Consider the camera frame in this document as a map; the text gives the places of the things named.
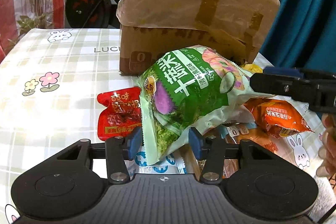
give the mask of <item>metal screw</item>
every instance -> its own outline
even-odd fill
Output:
[[[115,181],[124,181],[127,178],[127,175],[122,172],[116,172],[110,175],[110,178]]]
[[[219,175],[217,173],[208,172],[203,175],[203,178],[206,180],[218,180]]]

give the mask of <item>cardboard box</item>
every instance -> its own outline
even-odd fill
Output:
[[[120,71],[138,75],[168,51],[193,45],[252,62],[279,0],[121,0]]]

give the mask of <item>red snack package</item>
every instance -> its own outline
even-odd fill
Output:
[[[98,94],[97,101],[107,107],[99,115],[99,139],[125,137],[141,126],[140,91],[139,87],[133,87]]]
[[[287,101],[250,99],[244,106],[253,114],[255,123],[275,138],[312,132],[301,114]]]

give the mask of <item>orange snack bag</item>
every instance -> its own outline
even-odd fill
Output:
[[[275,138],[312,132],[301,114],[287,101],[250,99],[244,106],[251,111],[255,123]]]
[[[271,137],[264,132],[256,124],[239,123],[234,126],[227,127],[229,134],[226,135],[227,143],[239,144],[242,139],[249,139],[261,145],[272,153],[276,153],[279,149],[277,145],[270,139]],[[244,132],[243,134],[232,134],[234,131]]]

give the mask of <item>plastic bag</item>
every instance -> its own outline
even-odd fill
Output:
[[[252,112],[255,123],[275,138],[312,132],[301,114],[287,101],[251,99],[244,105]]]
[[[154,165],[147,165],[147,157],[144,147],[140,147],[134,160],[125,161],[128,173],[132,179],[134,174],[186,174],[184,160],[181,153],[175,152],[166,156],[162,161]]]
[[[257,73],[263,73],[263,69],[260,68],[258,65],[256,64],[245,64],[245,65],[241,65],[241,68],[248,70],[250,72],[257,72]]]
[[[107,107],[99,115],[97,134],[102,141],[114,136],[127,136],[141,126],[139,87],[100,93],[97,101]]]
[[[207,160],[198,160],[198,166],[201,172],[204,168],[206,161]],[[238,169],[239,169],[238,160],[224,160],[224,168],[223,168],[222,177],[224,179],[227,179],[230,176],[232,176],[234,172],[238,171]]]
[[[226,121],[237,105],[269,96],[251,89],[251,75],[203,46],[160,58],[138,80],[148,164],[186,144],[191,126],[204,134]]]
[[[271,140],[271,136],[255,123],[239,123],[225,128],[227,130],[225,140],[228,143],[239,144],[240,140],[249,139],[273,153],[279,151],[277,145]]]

